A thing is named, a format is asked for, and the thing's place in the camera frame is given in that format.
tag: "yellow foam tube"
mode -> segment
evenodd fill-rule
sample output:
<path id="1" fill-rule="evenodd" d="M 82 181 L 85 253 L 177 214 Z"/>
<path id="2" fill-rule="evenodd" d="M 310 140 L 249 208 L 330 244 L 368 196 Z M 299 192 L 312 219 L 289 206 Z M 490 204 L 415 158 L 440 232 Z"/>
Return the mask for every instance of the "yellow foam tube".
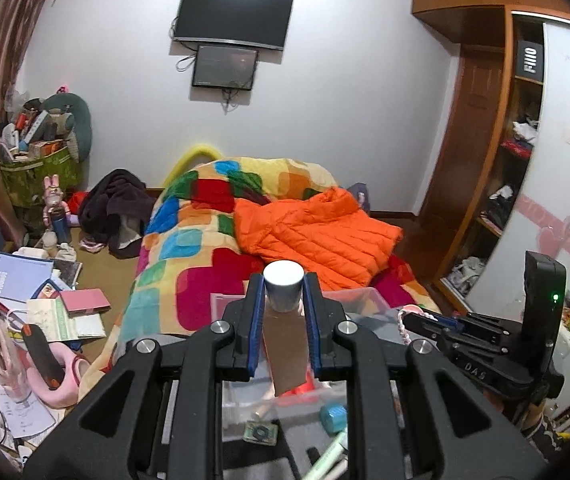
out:
<path id="1" fill-rule="evenodd" d="M 167 178 L 162 183 L 162 186 L 169 186 L 174 178 L 185 173 L 185 170 L 187 169 L 189 163 L 199 155 L 208 156 L 211 158 L 211 160 L 218 160 L 219 158 L 223 158 L 223 154 L 213 146 L 209 146 L 208 144 L 196 144 L 188 149 L 187 152 L 180 158 L 174 168 L 170 171 L 170 174 L 167 175 Z"/>

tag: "television screen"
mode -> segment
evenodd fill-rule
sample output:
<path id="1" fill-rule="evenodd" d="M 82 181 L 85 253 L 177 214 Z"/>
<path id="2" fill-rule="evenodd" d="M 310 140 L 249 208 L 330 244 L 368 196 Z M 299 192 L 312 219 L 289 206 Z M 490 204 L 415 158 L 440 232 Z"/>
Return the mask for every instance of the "television screen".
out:
<path id="1" fill-rule="evenodd" d="M 293 1 L 182 0 L 174 39 L 282 50 Z"/>
<path id="2" fill-rule="evenodd" d="M 234 46 L 201 45 L 192 86 L 251 90 L 258 52 Z"/>

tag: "wooden door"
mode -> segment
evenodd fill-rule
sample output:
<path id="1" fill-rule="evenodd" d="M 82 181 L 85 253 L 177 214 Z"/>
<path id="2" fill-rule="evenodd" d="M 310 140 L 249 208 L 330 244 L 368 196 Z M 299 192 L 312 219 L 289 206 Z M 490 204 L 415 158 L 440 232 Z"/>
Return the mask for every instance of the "wooden door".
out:
<path id="1" fill-rule="evenodd" d="M 503 57 L 465 46 L 461 50 L 456 101 L 420 212 L 420 225 L 448 238 L 447 243 L 453 240 L 478 184 L 498 110 Z"/>

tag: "black coat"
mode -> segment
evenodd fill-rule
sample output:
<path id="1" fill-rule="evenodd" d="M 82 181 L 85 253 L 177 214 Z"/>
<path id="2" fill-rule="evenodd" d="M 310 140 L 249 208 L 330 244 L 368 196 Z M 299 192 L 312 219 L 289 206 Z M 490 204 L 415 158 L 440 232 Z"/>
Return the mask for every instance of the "black coat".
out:
<path id="1" fill-rule="evenodd" d="M 145 233 L 154 199 L 145 191 L 145 184 L 127 170 L 114 170 L 105 176 L 82 201 L 78 219 L 81 228 L 98 243 L 107 244 L 117 258 L 135 258 L 141 240 L 118 248 L 120 215 L 140 220 L 140 234 Z"/>

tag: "black and orange tool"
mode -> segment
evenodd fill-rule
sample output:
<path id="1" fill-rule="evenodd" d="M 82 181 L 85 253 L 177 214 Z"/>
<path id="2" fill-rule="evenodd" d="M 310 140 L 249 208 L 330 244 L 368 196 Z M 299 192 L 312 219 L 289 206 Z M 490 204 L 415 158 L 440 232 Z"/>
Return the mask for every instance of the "black and orange tool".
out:
<path id="1" fill-rule="evenodd" d="M 34 366 L 50 390 L 55 390 L 65 379 L 65 369 L 56 360 L 45 334 L 38 325 L 25 323 L 20 331 Z"/>

